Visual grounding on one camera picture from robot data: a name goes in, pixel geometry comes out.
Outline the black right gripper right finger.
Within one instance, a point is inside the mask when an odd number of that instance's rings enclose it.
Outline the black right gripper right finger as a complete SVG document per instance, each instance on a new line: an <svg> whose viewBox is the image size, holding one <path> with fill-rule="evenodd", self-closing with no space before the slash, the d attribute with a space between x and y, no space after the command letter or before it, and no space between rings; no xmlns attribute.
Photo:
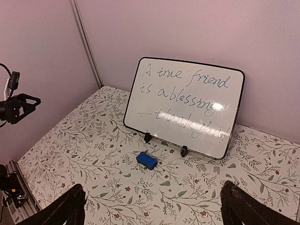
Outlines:
<svg viewBox="0 0 300 225"><path fill-rule="evenodd" d="M229 180L224 183L220 198L224 225L299 224L295 220L266 207Z"/></svg>

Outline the blue whiteboard eraser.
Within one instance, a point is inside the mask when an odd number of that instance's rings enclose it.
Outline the blue whiteboard eraser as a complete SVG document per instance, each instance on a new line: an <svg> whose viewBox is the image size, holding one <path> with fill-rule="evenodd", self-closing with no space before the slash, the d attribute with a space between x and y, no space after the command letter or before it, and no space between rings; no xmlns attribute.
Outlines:
<svg viewBox="0 0 300 225"><path fill-rule="evenodd" d="M136 157L138 163L144 165L146 168L153 170L155 166L158 164L156 158L151 157L145 152L140 152L139 155Z"/></svg>

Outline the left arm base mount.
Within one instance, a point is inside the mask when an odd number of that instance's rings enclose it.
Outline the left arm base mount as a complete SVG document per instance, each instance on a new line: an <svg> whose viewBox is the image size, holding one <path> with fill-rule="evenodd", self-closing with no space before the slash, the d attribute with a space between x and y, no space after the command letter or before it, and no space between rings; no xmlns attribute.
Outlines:
<svg viewBox="0 0 300 225"><path fill-rule="evenodd" d="M4 165L0 165L0 189L12 199L15 207L20 208L27 199L17 177L17 172L8 173Z"/></svg>

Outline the white whiteboard black frame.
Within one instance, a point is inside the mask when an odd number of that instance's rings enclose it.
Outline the white whiteboard black frame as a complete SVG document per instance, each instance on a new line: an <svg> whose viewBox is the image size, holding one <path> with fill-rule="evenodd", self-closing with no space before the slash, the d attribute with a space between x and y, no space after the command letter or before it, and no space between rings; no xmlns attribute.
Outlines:
<svg viewBox="0 0 300 225"><path fill-rule="evenodd" d="M139 60L123 123L127 128L214 160L228 151L245 74L183 60Z"/></svg>

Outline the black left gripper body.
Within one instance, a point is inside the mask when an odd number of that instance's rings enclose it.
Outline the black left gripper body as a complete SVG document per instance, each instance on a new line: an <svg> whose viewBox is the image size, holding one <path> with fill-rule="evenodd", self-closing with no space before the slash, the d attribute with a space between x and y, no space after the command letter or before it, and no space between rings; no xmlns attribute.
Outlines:
<svg viewBox="0 0 300 225"><path fill-rule="evenodd" d="M35 111L41 99L27 94L19 94L0 102L0 121L16 124Z"/></svg>

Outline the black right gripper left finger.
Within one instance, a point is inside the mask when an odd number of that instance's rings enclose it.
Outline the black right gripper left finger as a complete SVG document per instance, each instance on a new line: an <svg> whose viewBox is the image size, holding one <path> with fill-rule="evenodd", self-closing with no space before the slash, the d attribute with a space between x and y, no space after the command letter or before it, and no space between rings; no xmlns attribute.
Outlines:
<svg viewBox="0 0 300 225"><path fill-rule="evenodd" d="M23 225L83 225L85 192L75 184L45 209L22 221Z"/></svg>

